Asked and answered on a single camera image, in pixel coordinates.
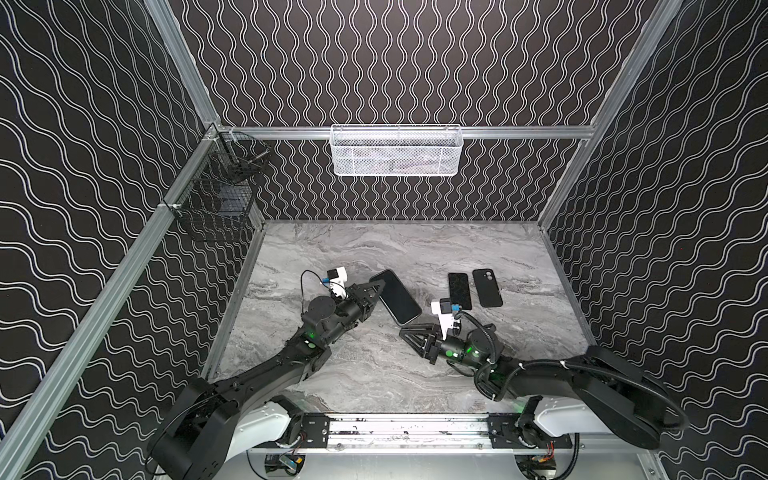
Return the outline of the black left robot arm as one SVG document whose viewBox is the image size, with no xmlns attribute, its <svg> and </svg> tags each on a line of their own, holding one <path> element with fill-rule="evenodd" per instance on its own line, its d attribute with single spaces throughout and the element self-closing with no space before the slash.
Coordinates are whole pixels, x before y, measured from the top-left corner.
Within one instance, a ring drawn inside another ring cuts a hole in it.
<svg viewBox="0 0 768 480">
<path fill-rule="evenodd" d="M 190 380 L 149 440 L 149 460 L 172 479 L 213 478 L 241 419 L 319 371 L 331 346 L 371 316 L 384 288 L 383 280 L 375 280 L 346 287 L 345 297 L 318 296 L 303 309 L 301 326 L 270 359 L 214 383 Z"/>
</svg>

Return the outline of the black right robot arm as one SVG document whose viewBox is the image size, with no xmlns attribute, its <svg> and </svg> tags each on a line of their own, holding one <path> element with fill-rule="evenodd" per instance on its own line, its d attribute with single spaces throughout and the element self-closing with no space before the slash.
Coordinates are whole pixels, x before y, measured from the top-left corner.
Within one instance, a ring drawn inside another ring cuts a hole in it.
<svg viewBox="0 0 768 480">
<path fill-rule="evenodd" d="M 399 336 L 421 358 L 443 360 L 471 377 L 489 400 L 524 398 L 514 422 L 495 428 L 494 434 L 528 448 L 544 448 L 567 435 L 611 433 L 653 450 L 663 434 L 689 424 L 660 383 L 602 347 L 563 360 L 521 360 L 504 354 L 492 325 L 460 338 L 443 333 L 437 324 L 414 324 L 403 327 Z"/>
</svg>

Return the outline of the black smartphone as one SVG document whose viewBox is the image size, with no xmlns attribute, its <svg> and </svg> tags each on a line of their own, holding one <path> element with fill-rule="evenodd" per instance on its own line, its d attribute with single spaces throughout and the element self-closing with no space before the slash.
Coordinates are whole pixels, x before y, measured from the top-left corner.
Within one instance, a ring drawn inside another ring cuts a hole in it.
<svg viewBox="0 0 768 480">
<path fill-rule="evenodd" d="M 386 269 L 373 275 L 369 281 L 384 282 L 383 290 L 380 293 L 380 301 L 398 326 L 405 326 L 422 315 L 423 310 L 419 303 L 391 269 Z"/>
</svg>

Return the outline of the black phone case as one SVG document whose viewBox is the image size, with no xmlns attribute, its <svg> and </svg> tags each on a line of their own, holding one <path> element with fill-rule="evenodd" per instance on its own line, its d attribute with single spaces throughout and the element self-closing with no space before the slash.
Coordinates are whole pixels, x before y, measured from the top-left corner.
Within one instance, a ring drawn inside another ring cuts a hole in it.
<svg viewBox="0 0 768 480">
<path fill-rule="evenodd" d="M 484 308 L 502 307 L 503 299 L 494 271 L 490 268 L 475 269 L 472 276 L 480 305 Z"/>
</svg>

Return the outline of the black phone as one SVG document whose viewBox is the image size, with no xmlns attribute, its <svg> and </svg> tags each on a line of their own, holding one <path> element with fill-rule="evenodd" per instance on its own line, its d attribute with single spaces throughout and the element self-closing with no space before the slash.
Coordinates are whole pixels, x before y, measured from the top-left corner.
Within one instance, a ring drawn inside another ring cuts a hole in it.
<svg viewBox="0 0 768 480">
<path fill-rule="evenodd" d="M 469 276 L 466 273 L 449 273 L 448 286 L 450 301 L 461 310 L 472 309 Z"/>
</svg>

